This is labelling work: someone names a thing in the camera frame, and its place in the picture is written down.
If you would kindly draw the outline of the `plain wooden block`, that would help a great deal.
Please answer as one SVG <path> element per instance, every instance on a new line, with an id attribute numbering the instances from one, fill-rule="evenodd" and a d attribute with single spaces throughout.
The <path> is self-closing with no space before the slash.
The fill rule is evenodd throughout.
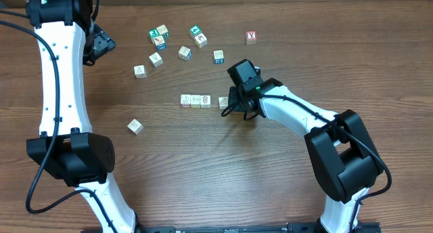
<path id="1" fill-rule="evenodd" d="M 229 105 L 229 98 L 228 97 L 219 97 L 219 108 L 221 110 L 226 109 Z"/>

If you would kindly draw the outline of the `wooden block barrel picture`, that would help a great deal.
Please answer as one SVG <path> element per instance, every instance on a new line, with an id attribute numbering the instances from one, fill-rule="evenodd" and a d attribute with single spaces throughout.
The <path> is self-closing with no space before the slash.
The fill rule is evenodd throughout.
<path id="1" fill-rule="evenodd" d="M 211 96 L 200 96 L 200 107 L 211 108 Z"/>

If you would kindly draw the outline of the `small wooden picture block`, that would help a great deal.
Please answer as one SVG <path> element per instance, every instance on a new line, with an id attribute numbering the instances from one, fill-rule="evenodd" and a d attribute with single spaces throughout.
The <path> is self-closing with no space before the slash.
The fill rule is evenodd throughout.
<path id="1" fill-rule="evenodd" d="M 192 108 L 200 108 L 201 107 L 201 95 L 191 95 L 190 96 L 190 106 Z"/>

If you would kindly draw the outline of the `wooden block text top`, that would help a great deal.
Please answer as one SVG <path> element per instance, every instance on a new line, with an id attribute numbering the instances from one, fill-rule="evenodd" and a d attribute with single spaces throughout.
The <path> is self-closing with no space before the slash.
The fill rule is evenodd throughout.
<path id="1" fill-rule="evenodd" d="M 150 62 L 152 63 L 152 65 L 156 68 L 158 66 L 160 66 L 161 64 L 163 64 L 163 59 L 162 57 L 159 55 L 158 52 L 153 53 L 152 55 L 149 56 Z"/>

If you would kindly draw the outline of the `wooden block pencil picture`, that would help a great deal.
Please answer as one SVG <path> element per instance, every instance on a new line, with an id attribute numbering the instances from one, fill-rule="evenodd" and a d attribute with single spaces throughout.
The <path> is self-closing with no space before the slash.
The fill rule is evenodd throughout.
<path id="1" fill-rule="evenodd" d="M 154 37 L 154 44 L 158 51 L 166 49 L 166 42 L 162 36 Z"/>

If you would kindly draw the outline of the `green letter L block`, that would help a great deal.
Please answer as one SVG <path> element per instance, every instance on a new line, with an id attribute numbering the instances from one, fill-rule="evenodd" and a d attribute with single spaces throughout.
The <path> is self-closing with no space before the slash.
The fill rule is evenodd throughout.
<path id="1" fill-rule="evenodd" d="M 191 95 L 190 94 L 181 94 L 180 104 L 182 108 L 190 108 L 191 107 Z"/>

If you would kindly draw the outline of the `wooden block blue side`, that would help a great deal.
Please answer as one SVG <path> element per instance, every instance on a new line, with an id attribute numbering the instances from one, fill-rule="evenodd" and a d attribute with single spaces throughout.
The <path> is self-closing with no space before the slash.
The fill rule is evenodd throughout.
<path id="1" fill-rule="evenodd" d="M 189 61 L 189 59 L 191 58 L 191 50 L 186 46 L 182 46 L 178 52 L 178 55 L 181 59 Z"/>

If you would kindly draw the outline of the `wooden block red picture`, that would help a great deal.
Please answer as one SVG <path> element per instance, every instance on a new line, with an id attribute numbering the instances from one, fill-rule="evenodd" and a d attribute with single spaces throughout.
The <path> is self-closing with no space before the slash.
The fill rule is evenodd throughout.
<path id="1" fill-rule="evenodd" d="M 135 134 L 138 135 L 143 130 L 143 125 L 136 119 L 133 119 L 127 127 Z"/>

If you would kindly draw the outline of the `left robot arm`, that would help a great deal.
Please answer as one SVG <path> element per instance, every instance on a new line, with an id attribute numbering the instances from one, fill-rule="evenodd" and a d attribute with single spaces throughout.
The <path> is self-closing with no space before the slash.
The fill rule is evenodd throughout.
<path id="1" fill-rule="evenodd" d="M 114 179 L 110 138 L 93 133 L 85 103 L 83 67 L 114 49 L 95 23 L 99 0 L 28 0 L 43 78 L 39 135 L 26 143 L 42 172 L 62 180 L 89 203 L 102 232 L 140 232 L 134 210 Z"/>

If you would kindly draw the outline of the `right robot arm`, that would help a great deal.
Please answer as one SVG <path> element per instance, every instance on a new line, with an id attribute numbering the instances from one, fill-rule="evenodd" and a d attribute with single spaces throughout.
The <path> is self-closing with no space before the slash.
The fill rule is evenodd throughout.
<path id="1" fill-rule="evenodd" d="M 233 87 L 222 116 L 244 112 L 277 121 L 303 137 L 315 178 L 325 192 L 325 208 L 315 222 L 288 223 L 282 232 L 380 232 L 378 223 L 357 219 L 366 198 L 385 193 L 392 184 L 361 119 L 352 110 L 337 113 L 314 106 L 282 82 L 263 80 L 260 68 L 244 59 L 227 71 Z"/>

